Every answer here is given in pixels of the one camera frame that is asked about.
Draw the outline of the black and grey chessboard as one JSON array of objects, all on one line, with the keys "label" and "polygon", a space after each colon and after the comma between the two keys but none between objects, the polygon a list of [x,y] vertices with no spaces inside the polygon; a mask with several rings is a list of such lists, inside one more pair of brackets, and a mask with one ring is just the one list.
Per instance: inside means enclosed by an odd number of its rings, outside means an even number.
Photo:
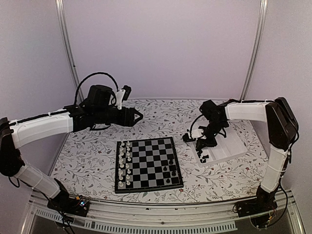
[{"label": "black and grey chessboard", "polygon": [[115,193],[141,193],[183,188],[184,183],[176,154],[174,139],[162,137],[154,139],[140,139],[118,141],[115,169]]}]

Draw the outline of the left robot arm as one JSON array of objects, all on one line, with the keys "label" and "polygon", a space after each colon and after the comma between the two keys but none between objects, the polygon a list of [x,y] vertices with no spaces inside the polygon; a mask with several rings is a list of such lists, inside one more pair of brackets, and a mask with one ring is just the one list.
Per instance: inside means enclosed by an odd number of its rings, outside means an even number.
[{"label": "left robot arm", "polygon": [[22,149],[45,144],[49,139],[85,129],[97,130],[97,125],[133,127],[143,119],[134,107],[125,107],[131,88],[113,91],[104,85],[93,85],[81,103],[64,106],[54,112],[20,120],[0,120],[0,173],[13,177],[46,195],[63,212],[73,204],[61,182],[51,178],[22,158]]}]

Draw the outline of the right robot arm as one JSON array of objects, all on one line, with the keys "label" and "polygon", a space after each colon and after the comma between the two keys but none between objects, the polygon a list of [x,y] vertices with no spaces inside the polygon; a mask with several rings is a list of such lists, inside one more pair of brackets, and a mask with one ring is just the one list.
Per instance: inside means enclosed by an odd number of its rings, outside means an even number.
[{"label": "right robot arm", "polygon": [[202,103],[201,115],[209,124],[201,127],[199,136],[190,130],[187,134],[194,139],[195,150],[201,153],[204,148],[217,145],[216,136],[226,136],[225,129],[230,120],[252,120],[267,124],[270,156],[266,173],[252,202],[255,212],[261,213],[271,204],[283,176],[292,158],[292,147],[299,139],[299,124],[284,97],[274,100],[235,100],[230,99],[219,105],[212,100]]}]

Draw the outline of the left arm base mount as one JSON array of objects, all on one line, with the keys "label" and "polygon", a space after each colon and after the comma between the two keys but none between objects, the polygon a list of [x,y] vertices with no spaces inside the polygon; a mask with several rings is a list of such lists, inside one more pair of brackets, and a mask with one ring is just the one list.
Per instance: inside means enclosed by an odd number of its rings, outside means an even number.
[{"label": "left arm base mount", "polygon": [[78,195],[70,197],[68,194],[58,194],[49,199],[47,207],[65,214],[86,217],[90,207],[90,199]]}]

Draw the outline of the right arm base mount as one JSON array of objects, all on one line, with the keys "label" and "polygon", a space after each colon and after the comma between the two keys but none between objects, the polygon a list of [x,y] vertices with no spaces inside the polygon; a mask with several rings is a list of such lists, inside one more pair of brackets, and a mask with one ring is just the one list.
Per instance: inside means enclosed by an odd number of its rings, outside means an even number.
[{"label": "right arm base mount", "polygon": [[274,198],[266,202],[257,197],[235,203],[233,211],[238,214],[238,217],[254,215],[250,220],[252,225],[258,229],[263,229],[269,226],[275,216],[276,208],[277,203]]}]

